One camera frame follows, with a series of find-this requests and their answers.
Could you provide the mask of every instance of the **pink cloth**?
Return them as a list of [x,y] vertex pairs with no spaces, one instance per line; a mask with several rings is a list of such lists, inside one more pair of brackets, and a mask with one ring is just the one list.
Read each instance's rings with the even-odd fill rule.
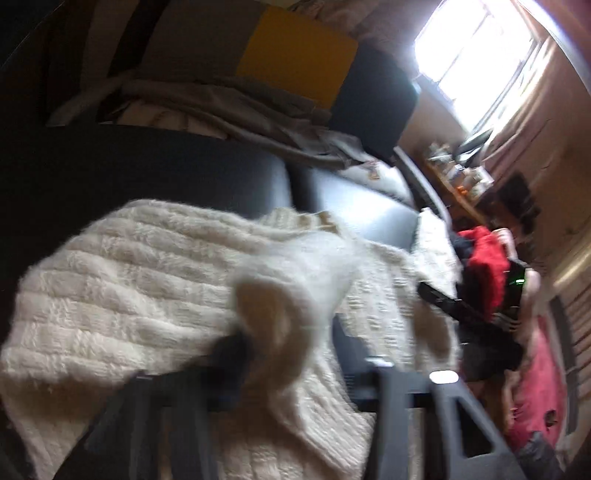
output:
[[[515,424],[507,433],[507,443],[516,452],[530,439],[532,432],[541,432],[552,447],[556,445],[562,424],[566,388],[560,368],[554,360],[548,336],[546,320],[538,317],[540,328],[530,368],[521,374],[521,382],[514,395]],[[544,416],[556,411],[556,425],[546,427]]]

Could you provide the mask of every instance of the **window frame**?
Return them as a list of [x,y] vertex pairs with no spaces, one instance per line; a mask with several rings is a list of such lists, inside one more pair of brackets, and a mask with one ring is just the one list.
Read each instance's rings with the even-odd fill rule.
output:
[[[520,61],[519,65],[517,65],[517,68],[515,69],[515,72],[514,72],[513,76],[511,77],[511,79],[509,80],[509,82],[507,83],[507,85],[505,86],[505,88],[503,89],[503,91],[498,95],[498,97],[496,98],[496,100],[492,103],[492,105],[490,106],[490,108],[486,111],[486,113],[484,114],[484,116],[478,121],[478,123],[474,126],[474,128],[469,129],[462,122],[462,120],[460,119],[459,115],[457,114],[456,109],[455,109],[454,104],[453,104],[453,100],[450,99],[445,94],[445,92],[439,88],[439,84],[443,81],[443,79],[446,77],[446,75],[448,74],[448,72],[455,65],[455,63],[457,62],[458,58],[462,55],[462,52],[466,49],[466,47],[469,44],[469,42],[474,38],[474,36],[476,35],[476,33],[482,28],[482,26],[485,23],[486,19],[489,18],[489,17],[494,17],[494,15],[492,14],[491,10],[488,8],[488,6],[486,5],[486,3],[484,3],[482,0],[478,0],[478,1],[480,2],[480,4],[485,9],[486,14],[484,15],[484,17],[482,17],[480,23],[478,24],[478,27],[474,30],[474,32],[472,33],[472,35],[470,36],[470,38],[468,38],[466,40],[466,42],[464,43],[464,45],[462,45],[462,47],[460,48],[460,50],[456,54],[455,58],[450,63],[449,67],[441,75],[441,78],[439,79],[439,81],[437,81],[437,82],[434,81],[433,79],[431,79],[427,75],[423,74],[422,72],[420,72],[419,77],[417,78],[417,81],[418,81],[419,86],[421,88],[425,88],[426,90],[428,90],[429,93],[431,93],[431,95],[433,95],[439,101],[439,103],[442,104],[446,108],[446,110],[454,117],[454,119],[456,120],[456,122],[462,128],[464,128],[464,130],[466,130],[469,134],[474,134],[474,133],[479,132],[482,129],[482,127],[484,127],[487,124],[487,122],[489,122],[489,120],[491,119],[491,117],[494,115],[495,111],[503,103],[503,100],[505,99],[505,97],[507,96],[507,94],[509,93],[509,91],[514,87],[515,82],[523,74],[525,66],[530,62],[530,60],[531,60],[532,56],[534,55],[534,53],[540,48],[540,40],[538,38],[538,35],[536,34],[535,31],[533,31],[531,29],[531,27],[529,27],[527,25],[527,22],[526,22],[526,26],[528,27],[528,29],[530,31],[531,40],[532,40],[531,45],[530,45],[530,49],[528,50],[527,55]],[[437,9],[439,9],[445,2],[447,2],[447,0],[442,0],[441,3],[439,4],[439,6],[437,7]],[[429,21],[423,27],[423,29],[421,30],[421,33],[419,33],[419,35],[417,36],[417,38],[419,38],[422,35],[423,31],[428,28],[430,21],[431,21],[431,19],[429,19]]]

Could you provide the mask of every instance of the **red garment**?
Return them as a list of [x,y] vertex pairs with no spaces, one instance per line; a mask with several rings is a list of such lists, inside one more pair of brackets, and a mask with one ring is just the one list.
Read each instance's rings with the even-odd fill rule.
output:
[[505,295],[506,272],[509,271],[505,248],[496,235],[484,226],[459,232],[458,235],[474,240],[474,253],[468,261],[467,268],[476,272],[480,280],[484,315],[489,320],[501,306]]
[[[514,452],[529,441],[533,432],[541,432],[552,447],[556,446],[566,406],[566,388],[560,368],[545,331],[545,319],[538,317],[540,335],[535,346],[531,365],[521,373],[521,382],[513,397],[515,423],[507,433],[507,443]],[[556,425],[546,427],[546,412],[556,412]]]

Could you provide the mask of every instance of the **cable knit pattern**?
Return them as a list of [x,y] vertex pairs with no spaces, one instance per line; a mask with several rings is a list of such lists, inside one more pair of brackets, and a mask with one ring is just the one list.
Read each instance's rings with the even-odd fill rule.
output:
[[[39,480],[53,477],[132,373],[175,370],[236,325],[238,266],[316,230],[340,235],[357,252],[358,276],[338,310],[351,334],[404,370],[456,366],[452,321],[416,295],[417,282],[427,280],[455,296],[455,257],[430,210],[420,214],[409,254],[356,237],[328,213],[278,209],[251,222],[139,200],[90,225],[21,280],[1,356],[2,399]],[[372,433],[372,417],[347,401],[327,342],[294,383],[270,393],[251,384],[214,425],[222,479],[360,478]],[[420,445],[411,439],[416,476]]]

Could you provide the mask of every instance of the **white textured cloth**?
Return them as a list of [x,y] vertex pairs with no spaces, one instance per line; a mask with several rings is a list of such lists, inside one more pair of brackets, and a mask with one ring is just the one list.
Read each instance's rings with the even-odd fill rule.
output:
[[[316,230],[338,234],[355,252],[359,271],[338,308],[352,335],[401,369],[455,367],[451,320],[416,295],[420,280],[455,295],[454,254],[429,210],[409,254],[359,239],[327,213],[278,209],[251,222],[139,200],[95,222],[21,281],[1,356],[2,399],[39,480],[54,475],[106,396],[133,372],[177,369],[238,322],[232,281],[240,265]],[[251,384],[235,411],[216,415],[222,479],[360,477],[371,416],[346,401],[328,342],[314,346],[304,367],[272,393]],[[416,474],[420,452],[413,453]]]

